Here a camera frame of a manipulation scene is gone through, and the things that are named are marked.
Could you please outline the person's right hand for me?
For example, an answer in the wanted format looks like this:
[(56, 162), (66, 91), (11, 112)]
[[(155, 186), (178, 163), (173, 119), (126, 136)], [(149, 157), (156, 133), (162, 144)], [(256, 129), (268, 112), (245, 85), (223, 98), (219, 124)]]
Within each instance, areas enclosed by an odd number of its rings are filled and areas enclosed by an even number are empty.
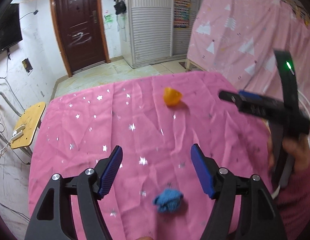
[(294, 172), (306, 170), (310, 165), (310, 147), (308, 137), (305, 134), (298, 139), (285, 137), (282, 140), (283, 149), (294, 159)]

